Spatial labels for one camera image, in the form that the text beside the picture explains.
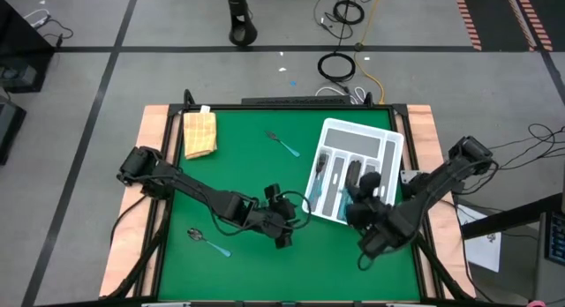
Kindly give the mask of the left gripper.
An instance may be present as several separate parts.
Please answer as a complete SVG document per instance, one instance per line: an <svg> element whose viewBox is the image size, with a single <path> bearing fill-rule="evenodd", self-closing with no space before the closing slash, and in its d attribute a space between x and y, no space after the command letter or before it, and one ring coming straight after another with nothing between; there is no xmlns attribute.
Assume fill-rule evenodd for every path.
<svg viewBox="0 0 565 307"><path fill-rule="evenodd" d="M295 206L280 191L278 183L264 189L267 198L263 232L275 240L277 250L292 245L293 221L296 218Z"/></svg>

